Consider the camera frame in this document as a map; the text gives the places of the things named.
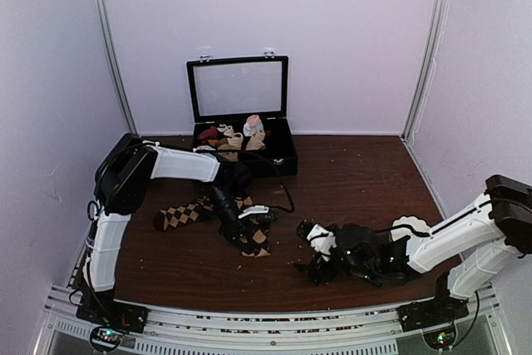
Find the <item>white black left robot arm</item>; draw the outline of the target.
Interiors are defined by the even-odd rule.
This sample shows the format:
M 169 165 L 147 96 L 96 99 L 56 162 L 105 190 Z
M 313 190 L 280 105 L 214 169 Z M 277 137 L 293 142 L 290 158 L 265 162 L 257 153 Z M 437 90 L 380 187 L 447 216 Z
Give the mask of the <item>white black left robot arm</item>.
M 91 229 L 81 270 L 82 300 L 77 317 L 114 328 L 141 331 L 147 311 L 114 299 L 118 255 L 126 227 L 142 206 L 152 180 L 198 181 L 206 186 L 209 209 L 220 233 L 238 249 L 252 234 L 249 214 L 239 210 L 236 192 L 248 177 L 246 167 L 214 151 L 184 150 L 127 133 L 95 173 L 94 198 L 87 206 Z

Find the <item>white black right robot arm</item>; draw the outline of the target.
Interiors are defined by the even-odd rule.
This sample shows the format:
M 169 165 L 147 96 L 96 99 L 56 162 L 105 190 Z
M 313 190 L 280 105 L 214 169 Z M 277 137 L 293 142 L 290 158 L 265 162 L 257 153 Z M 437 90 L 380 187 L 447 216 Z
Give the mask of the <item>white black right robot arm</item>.
M 413 216 L 401 217 L 386 229 L 303 221 L 297 235 L 315 255 L 295 268 L 313 284 L 346 274 L 376 287 L 401 286 L 473 249 L 437 279 L 434 298 L 397 310 L 405 331 L 463 318 L 476 290 L 512 259 L 531 252 L 530 185 L 503 175 L 492 175 L 485 183 L 485 191 L 472 203 L 434 226 Z

